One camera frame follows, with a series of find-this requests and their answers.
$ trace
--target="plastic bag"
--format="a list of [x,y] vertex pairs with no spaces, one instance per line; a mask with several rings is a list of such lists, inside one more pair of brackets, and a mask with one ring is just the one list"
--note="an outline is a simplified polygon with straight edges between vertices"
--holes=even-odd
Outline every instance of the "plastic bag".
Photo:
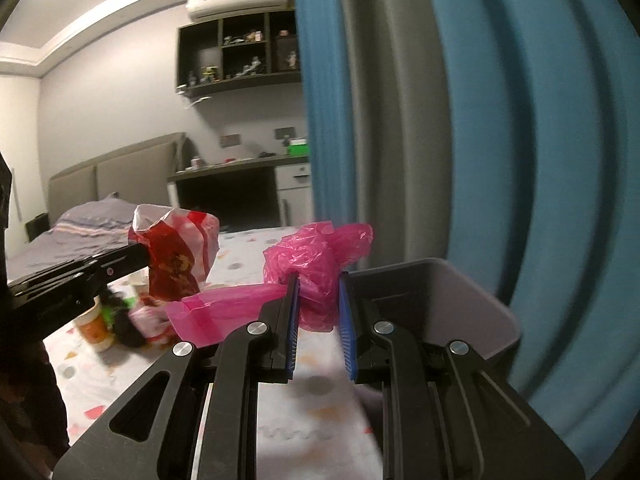
[[286,283],[297,271],[300,279],[300,326],[330,332],[338,321],[340,270],[369,254],[373,229],[368,224],[331,222],[301,227],[264,251],[264,282]]
[[175,336],[174,327],[162,306],[139,303],[129,310],[129,319],[152,345],[167,344]]
[[129,240],[149,250],[149,294],[176,301],[200,291],[219,250],[220,223],[210,214],[141,204]]
[[263,304],[286,293],[279,283],[226,286],[167,303],[164,310],[180,338],[202,348],[255,321]]

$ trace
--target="patterned bed sheet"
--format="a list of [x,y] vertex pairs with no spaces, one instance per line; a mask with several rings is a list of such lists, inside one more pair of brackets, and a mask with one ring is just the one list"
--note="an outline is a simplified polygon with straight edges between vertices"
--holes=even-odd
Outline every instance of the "patterned bed sheet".
[[[261,283],[262,251],[293,232],[273,228],[221,234],[207,283]],[[134,294],[126,277],[111,287],[127,297]],[[98,354],[72,323],[44,343],[65,401],[71,443],[165,351],[116,344]],[[381,477],[382,457],[344,370],[337,331],[300,330],[293,380],[258,387],[258,480]]]
[[126,245],[135,209],[136,205],[111,195],[71,208],[49,231],[7,261],[8,279],[17,280],[70,260]]

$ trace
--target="plastic jar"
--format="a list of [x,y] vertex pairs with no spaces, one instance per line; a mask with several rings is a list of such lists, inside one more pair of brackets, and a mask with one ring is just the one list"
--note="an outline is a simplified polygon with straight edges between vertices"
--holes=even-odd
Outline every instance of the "plastic jar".
[[98,297],[94,299],[94,306],[74,319],[74,324],[96,352],[103,352],[113,344],[114,337],[104,322]]

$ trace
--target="drawer handle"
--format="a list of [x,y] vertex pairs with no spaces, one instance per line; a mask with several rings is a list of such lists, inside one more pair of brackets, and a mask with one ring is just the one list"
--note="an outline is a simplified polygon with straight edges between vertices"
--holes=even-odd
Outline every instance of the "drawer handle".
[[287,226],[291,225],[291,209],[289,208],[289,201],[285,198],[282,200],[282,208],[284,209],[284,223]]

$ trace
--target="bed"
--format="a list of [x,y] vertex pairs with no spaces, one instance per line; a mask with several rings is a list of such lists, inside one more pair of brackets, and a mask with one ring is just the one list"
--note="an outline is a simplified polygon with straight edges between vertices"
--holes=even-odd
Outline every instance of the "bed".
[[[207,283],[261,283],[262,251],[294,231],[287,227],[221,234]],[[111,287],[133,295],[127,277]],[[71,443],[164,351],[114,345],[97,354],[72,323],[47,337],[45,345],[67,408]],[[257,478],[381,477],[380,451],[348,381],[337,334],[300,330],[293,380],[260,384],[258,389]]]
[[193,153],[186,134],[139,142],[76,164],[49,180],[52,229],[7,261],[10,281],[126,244],[135,205],[169,205],[166,178]]
[[[161,137],[54,176],[49,183],[53,228],[7,262],[9,278],[125,244],[136,203],[169,203],[166,176],[177,169],[183,143],[182,134]],[[152,178],[141,174],[146,172],[140,168],[151,166],[156,168]],[[287,227],[221,234],[207,283],[261,283],[262,251],[293,231]],[[127,297],[134,295],[128,276],[110,287]],[[115,344],[98,354],[72,322],[44,343],[66,405],[72,444],[166,350],[148,346],[133,351]],[[382,457],[348,381],[337,334],[301,330],[294,379],[259,386],[257,477],[381,476]]]

